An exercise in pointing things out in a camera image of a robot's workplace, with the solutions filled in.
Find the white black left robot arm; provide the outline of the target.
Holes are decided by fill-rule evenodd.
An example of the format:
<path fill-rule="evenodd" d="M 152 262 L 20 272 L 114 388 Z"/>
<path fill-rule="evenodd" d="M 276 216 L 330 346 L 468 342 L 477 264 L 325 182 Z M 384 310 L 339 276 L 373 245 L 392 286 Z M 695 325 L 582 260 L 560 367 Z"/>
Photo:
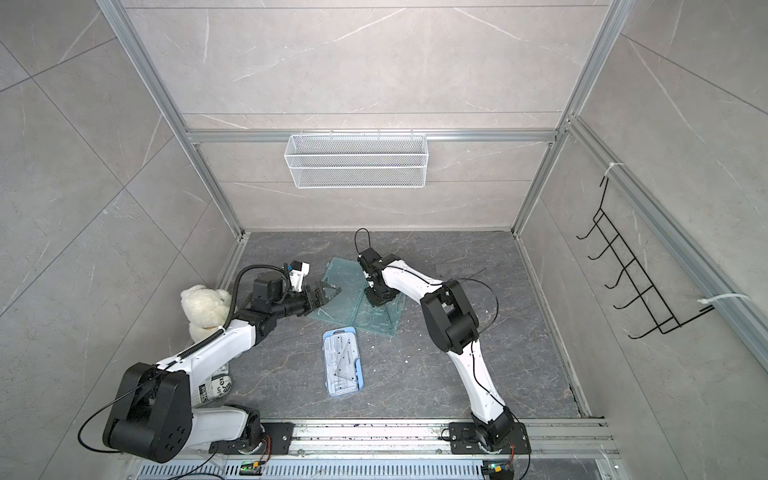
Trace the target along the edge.
<path fill-rule="evenodd" d="M 230 360 L 258 345 L 279 320 L 305 316 L 340 292 L 325 282 L 296 291 L 282 281 L 257 280 L 244 308 L 210 337 L 155 364 L 126 370 L 102 434 L 105 446 L 156 463 L 189 448 L 224 454 L 251 453 L 266 444 L 258 410 L 225 405 L 200 408 L 204 381 Z"/>

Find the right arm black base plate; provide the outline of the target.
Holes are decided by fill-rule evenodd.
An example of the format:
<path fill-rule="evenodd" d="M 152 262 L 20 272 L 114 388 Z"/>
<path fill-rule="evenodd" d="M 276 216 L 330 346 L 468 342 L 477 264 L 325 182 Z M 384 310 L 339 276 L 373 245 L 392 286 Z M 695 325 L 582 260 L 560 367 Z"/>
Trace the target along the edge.
<path fill-rule="evenodd" d="M 451 422 L 441 432 L 454 455 L 528 455 L 531 445 L 526 426 L 517 421 L 504 426 L 500 434 L 489 433 L 473 422 Z"/>

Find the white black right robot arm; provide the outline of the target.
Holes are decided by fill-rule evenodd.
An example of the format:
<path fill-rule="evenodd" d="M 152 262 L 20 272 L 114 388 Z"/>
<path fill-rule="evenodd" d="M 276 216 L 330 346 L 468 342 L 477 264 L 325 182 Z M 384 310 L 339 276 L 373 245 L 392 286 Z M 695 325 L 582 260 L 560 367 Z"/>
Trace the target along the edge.
<path fill-rule="evenodd" d="M 491 379 L 481 351 L 479 319 L 461 283 L 431 278 L 400 257 L 382 257 L 371 248 L 359 253 L 357 261 L 371 305 L 382 306 L 400 294 L 420 305 L 429 337 L 449 356 L 467 392 L 478 443 L 488 452 L 501 450 L 516 417 Z"/>

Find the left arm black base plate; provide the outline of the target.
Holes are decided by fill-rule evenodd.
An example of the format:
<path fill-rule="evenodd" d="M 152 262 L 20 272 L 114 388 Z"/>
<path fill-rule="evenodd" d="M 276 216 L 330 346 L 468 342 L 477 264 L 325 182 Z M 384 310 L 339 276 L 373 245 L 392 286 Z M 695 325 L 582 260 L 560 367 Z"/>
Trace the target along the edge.
<path fill-rule="evenodd" d="M 213 442 L 208 452 L 224 455 L 287 455 L 295 424 L 272 422 L 248 426 L 235 440 Z"/>

